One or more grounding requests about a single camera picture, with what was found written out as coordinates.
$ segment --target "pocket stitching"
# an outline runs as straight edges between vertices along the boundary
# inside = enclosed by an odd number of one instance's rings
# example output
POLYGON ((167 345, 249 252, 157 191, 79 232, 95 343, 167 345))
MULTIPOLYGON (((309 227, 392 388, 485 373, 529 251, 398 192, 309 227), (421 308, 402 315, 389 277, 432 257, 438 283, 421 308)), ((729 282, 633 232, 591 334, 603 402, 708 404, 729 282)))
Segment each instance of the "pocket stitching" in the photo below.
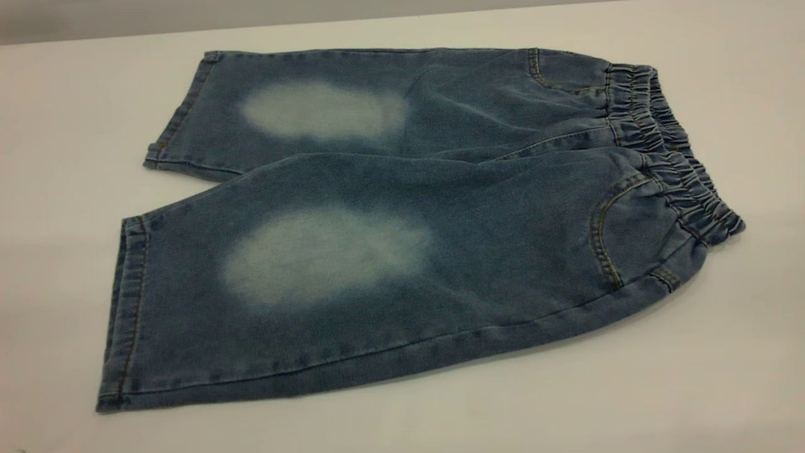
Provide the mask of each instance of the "pocket stitching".
POLYGON ((220 56, 219 52, 209 52, 208 55, 204 56, 202 60, 203 63, 207 64, 203 72, 203 77, 201 81, 197 81, 198 78, 198 71, 193 76, 193 81, 190 84, 190 89, 188 94, 185 96, 185 99, 182 101, 182 104, 179 106, 179 109, 184 108, 184 112, 182 114, 175 113, 171 121, 168 123, 168 127, 173 126, 172 131, 167 131, 167 136, 161 136, 157 139, 157 150, 155 159, 159 162, 159 157, 162 155, 162 152, 168 145, 171 144, 171 141, 179 133, 179 129, 184 124, 184 120, 190 115, 190 110, 196 105, 196 101, 198 100, 199 96, 201 96, 201 90, 207 84, 207 80, 209 80, 209 75, 213 72, 213 69, 216 67, 216 63, 218 62, 218 57, 220 56))
POLYGON ((622 288, 623 281, 618 276, 617 270, 612 260, 609 258, 609 253, 607 253, 604 247, 604 220, 606 220, 606 214, 609 212, 609 208, 618 198, 623 197, 630 190, 644 185, 649 181, 651 181, 651 178, 640 173, 618 182, 604 198, 598 202, 593 215, 590 217, 590 242, 592 244, 592 251, 598 261, 598 265, 601 267, 601 272, 605 275, 614 290, 622 288))
POLYGON ((545 80, 543 76, 542 69, 540 69, 539 65, 539 48, 529 48, 528 49, 528 72, 531 75, 531 78, 534 79, 537 83, 542 85, 548 89, 558 89, 559 91, 564 91, 565 93, 570 94, 584 94, 588 91, 604 91, 606 90, 606 85, 603 86, 588 86, 586 88, 579 88, 579 89, 567 89, 563 88, 557 84, 550 83, 549 81, 545 80))

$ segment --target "hem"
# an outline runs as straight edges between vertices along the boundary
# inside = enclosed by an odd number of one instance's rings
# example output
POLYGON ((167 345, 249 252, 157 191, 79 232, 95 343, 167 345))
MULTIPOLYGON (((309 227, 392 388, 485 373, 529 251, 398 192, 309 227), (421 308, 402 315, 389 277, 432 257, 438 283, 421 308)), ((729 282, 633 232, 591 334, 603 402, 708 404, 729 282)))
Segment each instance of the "hem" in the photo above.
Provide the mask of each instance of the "hem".
POLYGON ((206 83, 209 74, 213 70, 213 66, 215 66, 218 61, 219 54, 220 52, 206 52, 204 54, 204 58, 199 63, 196 74, 193 76, 193 82, 190 84, 190 89, 181 105, 176 109, 173 116, 171 116, 170 121, 168 121, 162 134, 159 135, 156 143, 152 143, 148 146, 146 160, 143 163, 143 166, 146 168, 157 168, 156 164, 161 161, 160 158, 163 157, 165 148, 170 144, 176 132, 179 131, 182 122, 188 116, 188 113, 190 113, 190 109, 201 93, 201 89, 204 88, 204 83, 206 83))
POLYGON ((607 76, 615 140, 645 153, 644 170, 660 185, 682 227, 708 246, 742 232, 744 221, 719 197, 704 166, 693 156, 687 133, 663 95, 657 70, 612 64, 607 76))
POLYGON ((192 177, 200 177, 215 182, 227 181, 243 174, 243 172, 229 168, 210 167, 186 160, 165 160, 164 158, 157 161, 151 159, 150 157, 146 157, 146 159, 142 162, 142 166, 156 170, 170 170, 173 172, 185 173, 192 177))

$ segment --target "gray wall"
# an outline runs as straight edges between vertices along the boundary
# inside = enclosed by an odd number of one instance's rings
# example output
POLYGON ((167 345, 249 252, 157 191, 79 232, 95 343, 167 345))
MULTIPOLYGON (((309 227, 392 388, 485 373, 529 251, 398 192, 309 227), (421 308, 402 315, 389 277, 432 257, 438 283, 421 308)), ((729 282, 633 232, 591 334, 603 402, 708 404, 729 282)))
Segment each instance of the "gray wall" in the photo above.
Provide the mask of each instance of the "gray wall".
POLYGON ((0 0, 0 44, 606 0, 0 0))

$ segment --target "seam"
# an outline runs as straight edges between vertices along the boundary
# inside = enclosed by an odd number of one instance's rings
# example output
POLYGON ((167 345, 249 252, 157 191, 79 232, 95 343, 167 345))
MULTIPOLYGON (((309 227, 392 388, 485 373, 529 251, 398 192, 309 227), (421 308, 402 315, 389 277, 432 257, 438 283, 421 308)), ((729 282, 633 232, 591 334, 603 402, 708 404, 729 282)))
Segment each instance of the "seam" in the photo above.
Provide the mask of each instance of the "seam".
MULTIPOLYGON (((143 231, 146 230, 146 224, 142 220, 142 216, 137 216, 137 221, 143 231)), ((137 303, 134 305, 134 327, 132 328, 131 347, 128 354, 126 354, 126 363, 123 365, 123 373, 120 376, 120 384, 118 385, 118 408, 123 406, 123 386, 126 383, 126 378, 129 375, 131 368, 131 357, 134 355, 134 349, 137 347, 137 333, 140 328, 140 309, 142 307, 142 291, 145 286, 146 280, 146 265, 148 257, 148 234, 143 236, 142 243, 142 265, 140 266, 140 290, 137 293, 137 303)))
MULTIPOLYGON (((673 257, 674 254, 676 254, 677 251, 679 251, 682 247, 685 246, 685 244, 687 244, 687 242, 688 241, 683 242, 681 245, 679 245, 679 247, 677 247, 674 251, 672 251, 669 254, 668 258, 665 259, 662 263, 660 263, 660 266, 665 264, 671 257, 673 257)), ((631 285, 636 285, 640 281, 641 281, 640 279, 632 281, 632 282, 630 282, 629 284, 623 286, 620 289, 626 288, 626 287, 631 286, 631 285)), ((337 363, 337 362, 344 362, 344 361, 351 360, 351 359, 359 359, 359 358, 367 356, 367 355, 382 354, 384 352, 393 351, 395 349, 401 349, 401 348, 404 348, 404 347, 409 347, 409 346, 419 344, 419 343, 425 343, 425 342, 436 340, 436 339, 449 338, 449 337, 456 336, 456 335, 469 334, 469 333, 476 332, 476 331, 479 331, 479 330, 526 326, 528 324, 534 324, 536 322, 544 321, 545 319, 554 317, 554 316, 556 316, 558 314, 562 314, 562 313, 564 313, 566 311, 569 311, 569 310, 577 310, 577 309, 582 308, 582 307, 584 307, 586 305, 595 303, 595 302, 599 301, 600 299, 603 299, 604 297, 607 297, 607 296, 615 293, 616 291, 617 290, 610 291, 610 292, 608 292, 606 294, 602 294, 599 297, 595 297, 594 299, 591 299, 589 301, 583 302, 583 303, 581 303, 579 305, 574 305, 572 307, 563 308, 561 310, 554 311, 552 313, 546 314, 546 315, 541 316, 539 318, 529 319, 528 321, 513 322, 511 324, 490 324, 488 326, 476 327, 474 329, 459 330, 457 332, 451 332, 449 334, 437 335, 437 336, 426 338, 426 339, 420 339, 420 340, 417 340, 417 341, 414 341, 414 342, 411 342, 411 343, 406 343, 406 344, 402 344, 402 345, 394 346, 394 347, 388 347, 386 349, 380 349, 380 350, 376 350, 376 351, 368 351, 368 352, 353 355, 353 356, 350 356, 350 357, 347 357, 347 358, 330 360, 330 361, 327 361, 327 362, 323 362, 321 364, 310 365, 310 366, 307 366, 307 367, 304 367, 304 368, 299 368, 299 369, 296 369, 296 370, 291 370, 291 371, 286 371, 286 372, 275 372, 275 373, 271 373, 271 374, 267 374, 267 375, 263 375, 263 376, 248 377, 248 378, 244 378, 244 379, 227 380, 227 381, 222 381, 222 382, 208 382, 208 383, 203 383, 203 384, 190 384, 190 385, 185 385, 183 387, 177 387, 175 389, 145 390, 145 391, 140 391, 140 392, 129 392, 126 395, 147 395, 147 394, 153 394, 153 393, 169 393, 169 392, 175 392, 175 391, 179 391, 179 390, 192 389, 192 388, 195 388, 195 387, 206 387, 206 386, 209 386, 209 385, 237 384, 239 382, 250 382, 252 380, 261 380, 261 379, 266 379, 266 378, 270 378, 270 377, 273 377, 273 376, 284 376, 284 375, 289 375, 289 374, 293 374, 293 373, 297 373, 297 372, 303 372, 303 371, 306 371, 306 370, 309 370, 309 369, 312 369, 312 368, 322 367, 324 365, 334 364, 334 363, 337 363)), ((112 396, 112 395, 114 395, 114 393, 100 393, 98 396, 99 397, 108 397, 108 396, 112 396)))
POLYGON ((679 278, 671 273, 671 271, 663 268, 657 267, 653 271, 649 273, 651 276, 655 276, 660 279, 664 284, 668 286, 668 289, 673 293, 681 284, 682 282, 679 278))
POLYGON ((645 174, 646 168, 649 166, 649 160, 644 152, 639 152, 638 155, 640 156, 640 173, 645 174))
POLYGON ((179 165, 187 165, 188 167, 201 168, 203 170, 213 170, 215 172, 227 172, 235 175, 243 174, 241 172, 235 170, 227 170, 225 168, 205 167, 204 165, 193 164, 192 162, 187 162, 185 160, 156 160, 156 159, 146 159, 146 160, 149 162, 154 162, 156 164, 179 164, 179 165))
MULTIPOLYGON (((671 171, 675 171, 673 169, 673 166, 671 165, 671 163, 669 162, 668 164, 669 164, 668 166, 671 167, 671 171)), ((710 244, 708 244, 706 241, 704 241, 701 238, 701 236, 699 235, 699 233, 694 231, 691 226, 688 226, 685 222, 683 222, 683 220, 682 220, 682 211, 680 211, 679 208, 676 207, 676 204, 671 200, 671 196, 663 188, 663 183, 660 182, 660 179, 662 179, 662 178, 660 176, 658 176, 653 170, 653 167, 656 167, 656 166, 657 165, 650 165, 648 167, 648 170, 647 170, 648 175, 651 177, 651 180, 657 185, 657 191, 660 194, 662 194, 663 198, 665 198, 665 202, 668 205, 668 207, 670 207, 676 213, 676 223, 679 224, 679 226, 683 230, 687 231, 691 236, 696 238, 697 241, 699 241, 699 242, 703 243, 704 245, 710 247, 710 244)))
POLYGON ((609 95, 609 91, 612 87, 612 64, 609 64, 609 67, 606 70, 606 82, 604 87, 604 95, 606 96, 606 123, 609 124, 609 129, 612 131, 612 137, 615 140, 615 146, 618 148, 623 148, 621 146, 621 140, 617 137, 617 132, 615 131, 615 126, 612 124, 612 97, 609 95))
POLYGON ((196 91, 195 95, 188 100, 187 109, 185 109, 184 113, 182 113, 181 116, 179 117, 179 122, 176 124, 176 127, 173 129, 171 134, 164 140, 164 143, 159 144, 159 147, 156 150, 156 157, 155 157, 157 162, 159 162, 159 155, 162 154, 162 150, 167 148, 167 145, 170 144, 171 140, 173 140, 173 137, 176 136, 176 133, 178 133, 179 129, 182 127, 184 119, 187 118, 187 116, 190 114, 190 110, 196 104, 196 99, 198 99, 198 97, 201 95, 201 90, 204 88, 204 84, 206 84, 207 80, 209 79, 209 74, 213 71, 213 67, 215 67, 215 64, 217 63, 217 61, 206 61, 206 60, 204 62, 207 63, 207 70, 204 72, 204 78, 201 79, 201 83, 199 84, 198 90, 196 91))
POLYGON ((534 75, 537 81, 547 85, 547 82, 543 78, 542 71, 539 70, 539 49, 533 48, 531 49, 530 53, 531 57, 531 66, 534 68, 534 75))
POLYGON ((495 157, 494 159, 487 160, 486 162, 489 162, 491 160, 505 159, 508 156, 512 156, 514 154, 518 154, 520 152, 527 151, 527 150, 532 149, 534 147, 537 147, 537 146, 539 146, 541 144, 550 143, 550 142, 558 140, 558 139, 566 139, 567 137, 572 137, 574 135, 581 135, 581 134, 584 134, 586 132, 600 131, 601 129, 606 129, 607 127, 608 126, 600 126, 600 127, 594 127, 593 129, 585 129, 583 131, 571 132, 569 134, 564 134, 564 135, 557 135, 556 137, 551 137, 550 139, 545 139, 545 140, 539 141, 537 143, 530 144, 530 145, 528 145, 528 146, 526 146, 524 148, 518 149, 517 151, 512 151, 510 153, 504 154, 503 156, 495 157))
POLYGON ((560 91, 564 91, 565 93, 570 94, 583 94, 588 91, 597 91, 602 88, 603 86, 588 86, 579 89, 569 89, 560 87, 557 84, 550 83, 549 81, 545 80, 543 77, 542 69, 539 66, 539 48, 529 48, 528 49, 528 60, 529 60, 529 69, 528 72, 531 75, 531 78, 534 79, 537 83, 542 85, 548 89, 558 89, 560 91))
POLYGON ((643 130, 643 125, 641 123, 638 123, 637 117, 634 116, 634 110, 636 108, 635 107, 636 102, 634 100, 634 91, 635 91, 635 85, 634 84, 637 81, 637 78, 638 78, 638 76, 634 72, 632 72, 630 74, 630 78, 629 78, 629 117, 632 119, 632 123, 634 123, 634 125, 637 127, 638 134, 640 134, 640 137, 643 139, 643 144, 648 146, 650 142, 648 140, 648 137, 646 137, 645 131, 643 130))
POLYGON ((609 211, 609 207, 612 206, 612 204, 618 198, 624 196, 631 189, 634 189, 649 181, 652 181, 651 178, 639 173, 638 175, 627 177, 623 181, 615 184, 614 189, 611 189, 603 201, 598 203, 598 207, 596 208, 595 212, 598 213, 600 211, 600 213, 598 214, 597 219, 596 215, 593 215, 590 218, 590 242, 592 244, 593 254, 596 257, 599 266, 601 266, 601 271, 607 276, 607 279, 610 280, 611 277, 610 283, 615 289, 622 288, 623 282, 618 276, 612 260, 609 258, 606 247, 604 247, 604 220, 606 220, 606 214, 609 211))
MULTIPOLYGON (((282 58, 283 56, 297 56, 312 53, 425 53, 444 50, 446 48, 315 48, 310 50, 299 50, 289 52, 242 52, 234 50, 217 51, 223 56, 233 56, 237 58, 282 58)), ((459 50, 510 50, 507 48, 460 48, 459 50)))
MULTIPOLYGON (((289 160, 299 158, 299 156, 306 156, 306 155, 296 155, 296 156, 292 156, 292 157, 287 157, 287 158, 285 158, 285 159, 283 159, 281 161, 274 162, 273 164, 279 164, 279 162, 287 162, 289 160)), ((200 167, 200 165, 191 164, 189 162, 181 162, 180 161, 179 164, 186 164, 186 165, 190 165, 190 166, 200 167)), ((230 171, 230 170, 219 170, 218 168, 207 168, 207 167, 203 167, 203 168, 208 169, 208 170, 214 170, 214 171, 223 171, 223 172, 230 171)), ((250 180, 249 178, 254 177, 254 175, 260 174, 260 172, 258 170, 252 170, 252 171, 246 172, 246 173, 239 173, 239 172, 234 172, 234 171, 231 171, 231 172, 234 173, 234 174, 237 174, 239 176, 242 176, 243 178, 233 178, 232 180, 224 181, 219 185, 216 185, 216 186, 214 186, 214 187, 212 187, 210 189, 207 189, 207 190, 205 190, 203 192, 200 192, 200 193, 197 193, 195 195, 192 195, 191 197, 187 197, 187 198, 179 200, 179 201, 177 201, 175 203, 171 203, 170 205, 163 206, 163 207, 158 208, 156 210, 152 210, 150 212, 147 212, 147 213, 145 213, 143 215, 143 217, 147 218, 149 221, 153 221, 153 220, 155 220, 157 218, 160 218, 160 217, 164 216, 165 214, 167 214, 169 212, 172 212, 173 210, 179 209, 181 206, 186 206, 188 203, 198 202, 199 200, 203 200, 206 197, 209 197, 209 196, 211 196, 211 195, 213 195, 215 193, 218 193, 221 190, 228 189, 229 186, 230 186, 229 183, 231 181, 239 180, 239 182, 242 183, 244 181, 249 181, 250 180)))

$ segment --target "shorts leg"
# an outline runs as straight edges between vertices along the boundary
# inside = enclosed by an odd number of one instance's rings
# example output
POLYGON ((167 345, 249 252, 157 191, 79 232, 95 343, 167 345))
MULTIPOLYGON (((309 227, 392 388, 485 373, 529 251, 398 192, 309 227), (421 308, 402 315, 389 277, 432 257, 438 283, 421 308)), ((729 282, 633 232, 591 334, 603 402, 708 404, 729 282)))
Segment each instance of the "shorts leg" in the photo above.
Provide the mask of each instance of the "shorts leg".
POLYGON ((740 230, 663 156, 306 155, 129 218, 97 410, 338 389, 624 318, 740 230))
POLYGON ((481 162, 608 133, 608 65, 533 48, 208 52, 145 166, 225 181, 310 153, 481 162))

